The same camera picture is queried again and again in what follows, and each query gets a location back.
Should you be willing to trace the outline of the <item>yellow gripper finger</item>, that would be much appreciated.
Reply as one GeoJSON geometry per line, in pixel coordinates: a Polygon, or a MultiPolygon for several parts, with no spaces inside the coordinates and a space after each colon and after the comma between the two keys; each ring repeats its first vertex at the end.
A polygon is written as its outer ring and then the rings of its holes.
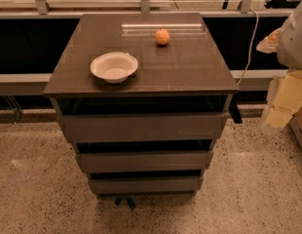
{"type": "Polygon", "coordinates": [[[256,50],[264,54],[275,53],[277,51],[280,32],[281,30],[279,28],[271,32],[257,44],[256,50]]]}
{"type": "Polygon", "coordinates": [[[272,81],[268,93],[265,124],[283,129],[302,107],[302,70],[289,71],[272,81]]]}

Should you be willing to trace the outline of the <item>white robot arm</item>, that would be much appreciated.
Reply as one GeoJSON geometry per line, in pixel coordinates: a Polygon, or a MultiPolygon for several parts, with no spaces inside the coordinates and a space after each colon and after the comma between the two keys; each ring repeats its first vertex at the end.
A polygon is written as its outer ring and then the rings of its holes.
{"type": "Polygon", "coordinates": [[[284,77],[275,77],[269,85],[260,128],[271,135],[280,132],[302,107],[302,1],[256,50],[276,53],[278,62],[288,68],[284,77]]]}

